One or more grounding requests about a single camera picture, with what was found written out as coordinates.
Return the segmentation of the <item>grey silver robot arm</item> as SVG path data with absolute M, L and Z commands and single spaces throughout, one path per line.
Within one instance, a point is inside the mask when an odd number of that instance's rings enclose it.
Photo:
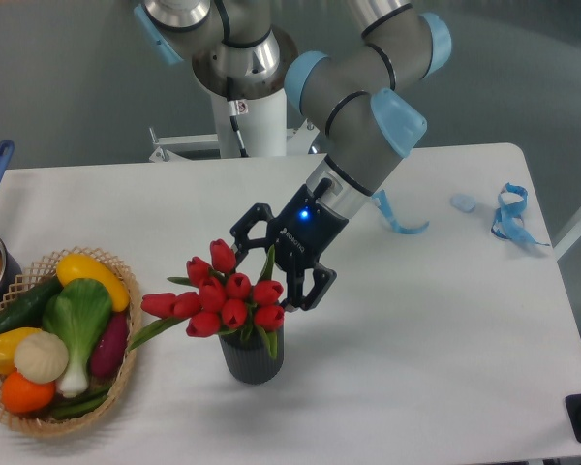
M 288 108 L 331 149 L 281 213 L 253 206 L 232 228 L 238 258 L 273 250 L 286 277 L 284 307 L 310 310 L 335 280 L 320 257 L 349 220 L 408 157 L 425 118 L 401 91 L 448 60 L 445 23 L 408 1 L 351 1 L 361 49 L 338 62 L 299 53 L 271 20 L 266 1 L 141 1 L 135 16 L 170 64 L 187 62 L 214 110 L 225 158 L 285 153 Z

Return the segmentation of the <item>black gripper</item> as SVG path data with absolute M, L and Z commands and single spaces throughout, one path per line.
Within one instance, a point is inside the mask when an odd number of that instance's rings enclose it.
M 255 203 L 229 230 L 236 264 L 241 264 L 253 249 L 267 252 L 275 247 L 275 262 L 286 273 L 287 295 L 282 301 L 286 311 L 316 308 L 337 278 L 335 270 L 318 263 L 349 222 L 321 203 L 331 186 L 319 183 L 311 191 L 302 185 L 277 217 L 269 204 Z M 266 224 L 264 233 L 251 238 L 249 234 L 258 223 Z M 304 270 L 310 268 L 313 286 L 305 295 Z

